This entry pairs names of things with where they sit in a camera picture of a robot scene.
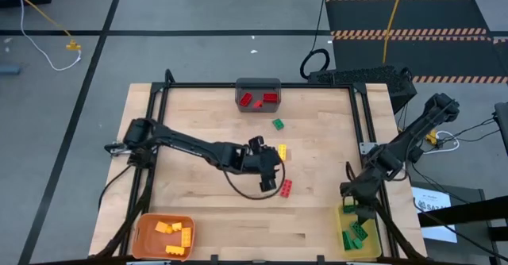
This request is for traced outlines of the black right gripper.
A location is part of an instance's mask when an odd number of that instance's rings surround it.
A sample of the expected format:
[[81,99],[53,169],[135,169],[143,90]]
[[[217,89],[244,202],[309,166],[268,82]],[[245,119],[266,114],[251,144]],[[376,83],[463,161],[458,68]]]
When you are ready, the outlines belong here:
[[[347,182],[340,184],[342,196],[342,213],[344,205],[372,204],[377,199],[376,195],[383,181],[382,172],[377,168],[368,168],[358,176],[354,175],[352,167],[345,167]],[[356,207],[357,223],[363,225],[366,221],[375,219],[375,209],[368,205]]]

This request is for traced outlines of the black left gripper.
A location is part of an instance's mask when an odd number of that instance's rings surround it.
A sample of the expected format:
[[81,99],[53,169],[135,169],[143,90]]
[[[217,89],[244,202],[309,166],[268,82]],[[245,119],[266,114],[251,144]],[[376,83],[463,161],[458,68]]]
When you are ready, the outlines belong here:
[[275,190],[275,167],[281,164],[279,153],[274,148],[263,148],[264,138],[255,136],[248,141],[248,146],[257,153],[247,153],[243,156],[239,172],[241,175],[262,175],[260,189],[262,192]]

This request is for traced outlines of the yellow translucent plastic bin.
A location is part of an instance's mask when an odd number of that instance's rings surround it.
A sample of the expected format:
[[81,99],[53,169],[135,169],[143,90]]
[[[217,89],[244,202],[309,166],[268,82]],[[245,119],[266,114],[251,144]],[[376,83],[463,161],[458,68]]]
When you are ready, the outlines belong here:
[[357,238],[350,229],[350,224],[357,221],[357,215],[355,213],[342,213],[342,204],[339,204],[335,209],[335,216],[339,249],[346,259],[375,259],[382,255],[377,224],[374,220],[368,220],[362,225],[368,233],[368,237],[362,241],[363,247],[361,249],[354,248],[352,250],[345,251],[341,232],[348,231],[352,241]]

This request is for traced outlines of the clear plastic bin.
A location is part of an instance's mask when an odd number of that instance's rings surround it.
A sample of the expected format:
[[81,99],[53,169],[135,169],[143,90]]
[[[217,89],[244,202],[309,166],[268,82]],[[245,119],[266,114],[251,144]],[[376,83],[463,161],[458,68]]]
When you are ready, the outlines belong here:
[[[282,100],[281,95],[282,83],[279,79],[275,78],[240,78],[235,83],[235,103],[241,113],[275,113]],[[249,92],[253,98],[247,107],[239,105],[241,96]],[[278,103],[266,103],[263,101],[263,94],[265,93],[277,93],[279,95]],[[253,105],[255,102],[261,100],[263,107],[260,109],[254,109]]]

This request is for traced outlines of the white printed sign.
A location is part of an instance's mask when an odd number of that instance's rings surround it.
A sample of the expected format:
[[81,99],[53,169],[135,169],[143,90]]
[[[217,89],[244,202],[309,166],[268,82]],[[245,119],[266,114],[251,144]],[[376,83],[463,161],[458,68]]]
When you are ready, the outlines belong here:
[[[448,208],[451,206],[450,197],[440,191],[413,187],[412,193],[417,205],[418,213]],[[457,243],[457,235],[444,226],[423,228],[422,235],[428,240],[438,240],[453,244]]]

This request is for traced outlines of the grey desk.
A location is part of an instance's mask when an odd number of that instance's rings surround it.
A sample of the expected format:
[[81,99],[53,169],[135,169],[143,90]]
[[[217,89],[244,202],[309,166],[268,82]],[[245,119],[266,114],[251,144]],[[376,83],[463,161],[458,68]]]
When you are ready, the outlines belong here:
[[[413,187],[427,190],[440,191],[447,194],[451,199],[451,206],[463,205],[468,202],[481,202],[486,199],[481,189],[473,189],[458,186],[433,186],[427,182],[412,182]],[[457,235],[457,243],[448,243],[438,240],[428,240],[424,237],[425,246],[429,256],[436,261],[451,263],[480,263],[482,265],[501,265],[503,261],[485,251],[487,248],[499,255],[508,257],[508,250],[501,252],[499,245],[502,243],[497,236],[491,235],[491,229],[505,227],[508,220],[498,219],[492,221],[475,221],[470,223],[447,225],[445,228]]]

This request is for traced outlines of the orange plastic bin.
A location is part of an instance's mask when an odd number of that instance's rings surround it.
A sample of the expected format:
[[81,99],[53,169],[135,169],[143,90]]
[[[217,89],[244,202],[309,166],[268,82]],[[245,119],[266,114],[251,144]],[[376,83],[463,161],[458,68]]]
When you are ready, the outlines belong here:
[[[192,228],[192,245],[185,248],[185,254],[169,255],[165,252],[167,245],[181,246],[181,231],[171,234],[160,233],[155,230],[156,223],[162,221],[171,225],[172,223],[181,222],[183,228]],[[191,217],[161,213],[146,213],[142,215],[137,222],[134,234],[132,254],[138,259],[170,259],[178,261],[186,261],[193,250],[194,246],[195,223]]]

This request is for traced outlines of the grey panel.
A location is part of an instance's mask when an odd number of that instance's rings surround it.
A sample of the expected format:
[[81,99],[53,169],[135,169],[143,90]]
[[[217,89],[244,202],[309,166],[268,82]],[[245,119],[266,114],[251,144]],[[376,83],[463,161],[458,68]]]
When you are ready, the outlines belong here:
[[499,126],[506,154],[508,155],[508,102],[496,103],[493,116]]

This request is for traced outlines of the black hazard-striped floor mat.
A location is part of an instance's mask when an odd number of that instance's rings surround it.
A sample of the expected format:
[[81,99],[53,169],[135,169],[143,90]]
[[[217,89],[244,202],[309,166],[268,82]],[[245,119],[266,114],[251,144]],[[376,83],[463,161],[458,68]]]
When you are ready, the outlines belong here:
[[472,0],[325,0],[336,36],[397,33],[483,35],[487,23]]
[[416,83],[505,83],[508,67],[486,36],[337,36],[336,68],[407,67]]

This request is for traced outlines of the silver mounting bracket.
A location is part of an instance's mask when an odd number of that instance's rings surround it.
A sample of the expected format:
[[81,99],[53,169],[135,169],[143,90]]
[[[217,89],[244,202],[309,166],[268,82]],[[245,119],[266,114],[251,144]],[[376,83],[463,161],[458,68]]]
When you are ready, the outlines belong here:
[[379,144],[376,142],[360,142],[359,150],[361,155],[367,155],[373,148],[377,147]]

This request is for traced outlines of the black aluminium table frame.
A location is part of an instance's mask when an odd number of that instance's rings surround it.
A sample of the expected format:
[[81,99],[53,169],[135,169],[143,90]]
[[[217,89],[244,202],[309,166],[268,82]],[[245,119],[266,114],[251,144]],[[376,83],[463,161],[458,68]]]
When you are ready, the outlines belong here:
[[[168,91],[165,123],[209,141],[244,144],[261,135],[285,144],[288,198],[256,201],[259,179],[224,175],[203,159],[163,148],[157,159],[149,210],[194,220],[191,260],[344,261],[335,209],[344,166],[360,167],[355,119],[347,89],[286,83],[276,113],[241,113],[231,83],[174,83]],[[272,121],[281,119],[276,130]]]

